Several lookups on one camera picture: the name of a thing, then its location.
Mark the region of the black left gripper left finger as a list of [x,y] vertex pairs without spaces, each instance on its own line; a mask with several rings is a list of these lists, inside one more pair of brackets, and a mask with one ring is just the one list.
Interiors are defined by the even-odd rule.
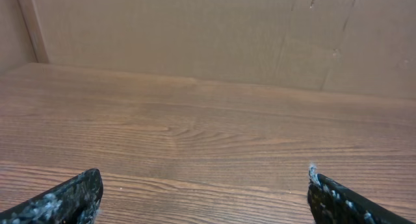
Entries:
[[103,196],[98,169],[79,175],[1,212],[1,224],[94,224]]

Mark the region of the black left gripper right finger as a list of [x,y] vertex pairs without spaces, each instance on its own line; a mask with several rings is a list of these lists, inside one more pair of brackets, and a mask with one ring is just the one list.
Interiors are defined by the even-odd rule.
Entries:
[[308,169],[307,203],[316,224],[412,224],[335,180]]

